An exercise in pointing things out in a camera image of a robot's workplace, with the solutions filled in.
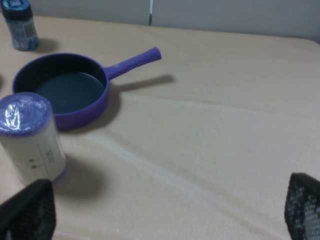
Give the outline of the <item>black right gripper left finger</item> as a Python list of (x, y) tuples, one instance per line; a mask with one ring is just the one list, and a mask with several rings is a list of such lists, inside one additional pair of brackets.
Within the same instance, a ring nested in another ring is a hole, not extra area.
[(38, 179), (0, 205), (2, 240), (51, 240), (57, 224), (53, 184)]

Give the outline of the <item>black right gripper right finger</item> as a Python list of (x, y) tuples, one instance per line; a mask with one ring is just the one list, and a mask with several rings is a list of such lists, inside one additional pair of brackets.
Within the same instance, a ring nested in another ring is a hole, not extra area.
[(296, 172), (289, 180), (284, 220), (292, 240), (320, 238), (320, 181)]

